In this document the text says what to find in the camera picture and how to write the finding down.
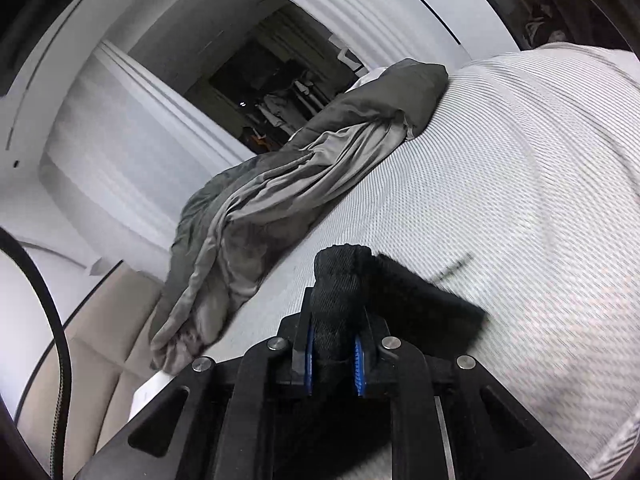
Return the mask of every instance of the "metal screw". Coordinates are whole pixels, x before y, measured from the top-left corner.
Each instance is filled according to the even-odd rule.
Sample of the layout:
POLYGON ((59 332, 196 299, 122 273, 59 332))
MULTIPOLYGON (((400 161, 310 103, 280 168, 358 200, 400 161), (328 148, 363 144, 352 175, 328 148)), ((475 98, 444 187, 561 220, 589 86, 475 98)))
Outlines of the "metal screw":
POLYGON ((456 359, 458 366, 463 370, 471 370, 471 368, 476 366, 476 360, 473 359, 470 355, 461 355, 456 359))
POLYGON ((267 342, 267 346, 269 347, 269 350, 284 350, 289 346, 289 341, 283 337, 272 337, 267 342))
POLYGON ((387 350, 395 350, 396 348, 400 348, 402 342, 392 335, 388 335, 382 339, 382 346, 387 350))
POLYGON ((194 372, 203 372, 204 370, 209 370, 212 364, 213 359, 208 357, 198 357, 193 363, 191 363, 191 368, 193 368, 194 372))

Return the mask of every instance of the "white wall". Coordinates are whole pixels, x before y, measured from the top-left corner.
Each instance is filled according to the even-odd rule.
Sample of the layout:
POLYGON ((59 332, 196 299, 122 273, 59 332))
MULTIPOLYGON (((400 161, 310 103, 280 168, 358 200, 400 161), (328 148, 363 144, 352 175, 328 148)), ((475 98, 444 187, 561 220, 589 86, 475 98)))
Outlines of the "white wall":
POLYGON ((425 0, 456 35, 471 59, 520 49, 487 0, 425 0))
POLYGON ((215 72, 287 0, 178 0, 128 51, 180 94, 215 72))
POLYGON ((125 260, 131 268, 164 281, 169 270, 169 247, 158 248, 110 216, 46 156, 41 179, 56 205, 107 262, 125 260))
POLYGON ((64 254, 84 267, 100 257, 62 214, 36 174, 0 186, 0 225, 18 240, 64 254))
POLYGON ((470 60, 419 0, 291 1, 329 28, 370 70, 405 57, 442 63, 450 71, 470 60))
POLYGON ((36 171, 51 125, 76 75, 134 1, 76 0, 47 31, 50 43, 34 53, 10 89, 11 96, 0 101, 0 138, 6 140, 13 127, 11 149, 6 152, 4 144, 0 146, 0 182, 36 171), (3 102, 9 104, 7 110, 3 102), (20 160, 16 170, 14 160, 20 160))
MULTIPOLYGON (((68 260, 29 250, 51 292, 60 319, 65 322, 82 299, 100 281, 68 260)), ((40 301, 20 269, 0 253, 0 394, 13 416, 22 391, 52 340, 40 301)))

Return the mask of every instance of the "white striped fabric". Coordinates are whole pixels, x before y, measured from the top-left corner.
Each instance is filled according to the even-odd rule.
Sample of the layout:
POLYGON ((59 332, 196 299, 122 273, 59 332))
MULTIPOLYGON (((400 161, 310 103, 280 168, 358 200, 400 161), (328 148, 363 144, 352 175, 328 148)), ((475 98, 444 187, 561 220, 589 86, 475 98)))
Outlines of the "white striped fabric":
POLYGON ((461 69, 426 131, 278 264, 207 354, 274 334, 324 247, 366 244, 425 278, 469 254, 443 284, 490 315, 471 353, 596 474, 640 400, 639 80, 632 54, 569 44, 461 69))
POLYGON ((254 156, 108 41, 69 89, 46 152, 96 206, 164 250, 189 197, 254 156))
POLYGON ((586 467, 593 480, 609 480, 618 472, 640 438, 640 404, 599 455, 586 467))

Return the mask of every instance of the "bed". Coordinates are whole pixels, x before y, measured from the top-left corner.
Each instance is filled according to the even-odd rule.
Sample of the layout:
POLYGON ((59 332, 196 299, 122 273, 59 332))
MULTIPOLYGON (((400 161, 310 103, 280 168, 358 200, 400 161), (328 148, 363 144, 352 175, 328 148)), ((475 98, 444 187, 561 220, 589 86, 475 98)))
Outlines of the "bed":
POLYGON ((205 354, 276 333, 332 244, 427 279, 465 260, 442 285, 489 313, 470 353, 604 478, 640 418, 638 81, 633 54, 571 44, 463 68, 425 132, 316 223, 205 354))

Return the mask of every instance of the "black metal bracket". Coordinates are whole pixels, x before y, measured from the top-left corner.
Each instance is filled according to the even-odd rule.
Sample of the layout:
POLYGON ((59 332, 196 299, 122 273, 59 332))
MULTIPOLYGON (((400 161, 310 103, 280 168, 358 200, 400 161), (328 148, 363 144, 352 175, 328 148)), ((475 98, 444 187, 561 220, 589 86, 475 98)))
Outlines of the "black metal bracket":
MULTIPOLYGON (((305 300, 300 314, 282 319, 277 337, 244 357, 220 364, 199 358, 82 468, 78 480, 290 478, 277 467, 278 410, 288 402, 324 402, 307 387, 311 326, 305 300)), ((458 480, 588 478, 475 359, 432 358, 404 340, 385 345, 388 336, 382 318, 365 314, 359 350, 354 345, 354 378, 359 367, 361 384, 347 384, 339 395, 390 405, 394 480, 447 480, 450 471, 458 480)), ((350 414, 337 418, 348 424, 350 414)))

